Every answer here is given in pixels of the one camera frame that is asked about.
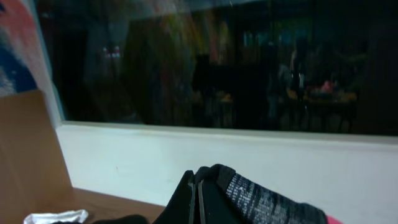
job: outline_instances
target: window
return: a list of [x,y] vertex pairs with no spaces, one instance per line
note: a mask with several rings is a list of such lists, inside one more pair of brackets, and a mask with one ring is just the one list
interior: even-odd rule
[[383,135],[395,4],[35,0],[66,120]]

